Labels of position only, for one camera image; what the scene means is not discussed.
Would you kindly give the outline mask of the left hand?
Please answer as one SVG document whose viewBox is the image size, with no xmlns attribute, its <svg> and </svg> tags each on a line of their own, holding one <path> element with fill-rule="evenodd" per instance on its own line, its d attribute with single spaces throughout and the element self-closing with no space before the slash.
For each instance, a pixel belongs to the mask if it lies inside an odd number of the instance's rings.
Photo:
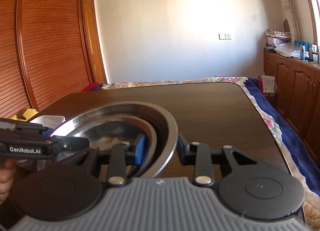
<svg viewBox="0 0 320 231">
<path fill-rule="evenodd" d="M 5 159 L 1 167 L 0 175 L 0 201 L 5 201 L 9 195 L 9 190 L 13 184 L 13 178 L 16 171 L 15 159 Z"/>
</svg>

